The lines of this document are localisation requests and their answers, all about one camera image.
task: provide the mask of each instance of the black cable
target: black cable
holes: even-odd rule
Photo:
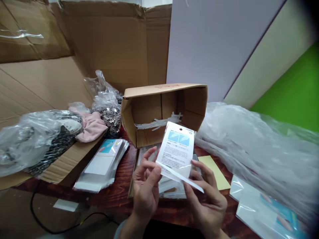
[[[34,218],[34,220],[37,222],[37,224],[43,229],[45,230],[47,233],[50,233],[50,234],[61,234],[61,233],[65,233],[67,231],[70,231],[74,228],[76,228],[77,226],[79,225],[82,225],[90,216],[94,215],[94,214],[101,214],[101,215],[104,215],[107,219],[109,219],[110,221],[112,221],[113,223],[117,224],[117,225],[120,225],[119,223],[117,223],[116,221],[114,221],[112,218],[110,218],[108,215],[106,215],[105,213],[103,212],[94,212],[94,213],[91,213],[90,215],[88,215],[86,218],[84,218],[80,223],[68,228],[68,229],[65,229],[63,231],[59,231],[59,232],[54,232],[54,231],[51,231],[50,229],[48,229],[47,227],[45,227],[42,222],[40,222],[40,220],[38,219],[38,217],[36,216],[36,214],[34,213],[34,210],[33,210],[33,199],[34,199],[34,196],[35,194],[37,193],[38,191],[38,188],[41,184],[41,181],[39,181],[36,189],[33,191],[33,194],[32,194],[32,197],[31,197],[31,201],[30,201],[30,210],[31,210],[31,214]]]

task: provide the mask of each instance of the pink fabric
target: pink fabric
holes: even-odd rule
[[[74,107],[69,108],[70,111],[77,112],[82,116],[83,132],[78,134],[75,139],[82,143],[88,143],[96,140],[108,127],[104,120],[101,119],[101,114],[93,112],[78,112]]]

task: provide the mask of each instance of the table surface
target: table surface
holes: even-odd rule
[[[121,129],[121,137],[129,141],[123,128]],[[38,193],[59,199],[85,203],[89,206],[112,209],[116,213],[131,213],[133,209],[133,202],[128,200],[127,195],[131,183],[137,150],[130,141],[129,143],[130,146],[117,168],[114,184],[101,190],[98,194],[74,191],[70,187],[50,184],[44,181],[40,184]],[[195,146],[194,151],[198,157],[210,155],[198,146]],[[232,173],[227,170],[226,166],[218,157],[213,155],[211,155],[211,157],[214,159],[227,181],[231,183],[233,176]],[[16,188],[33,192],[38,183],[39,180],[32,178]],[[238,202],[229,196],[229,189],[222,190],[221,193],[226,197],[228,202],[228,207],[222,225],[224,232],[230,237],[259,238],[250,228],[236,217]],[[161,199],[153,219],[182,226],[196,227],[186,200]]]

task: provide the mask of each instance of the open cardboard box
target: open cardboard box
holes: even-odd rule
[[[0,128],[72,102],[91,107],[83,78],[96,77],[97,69],[121,92],[166,82],[171,4],[47,2],[0,2]],[[75,143],[40,178],[71,186],[101,143]],[[2,177],[0,190],[29,178],[23,172]]]
[[[207,85],[164,84],[126,89],[121,107],[122,124],[136,148],[160,143],[165,127],[155,131],[139,129],[136,124],[151,123],[154,119],[167,119],[175,114],[183,114],[181,125],[198,131],[205,117]],[[132,182],[128,198],[133,196]]]

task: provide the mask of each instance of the sticky note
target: sticky note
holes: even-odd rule
[[[230,184],[211,156],[198,157],[198,160],[214,172],[218,190],[230,189]]]

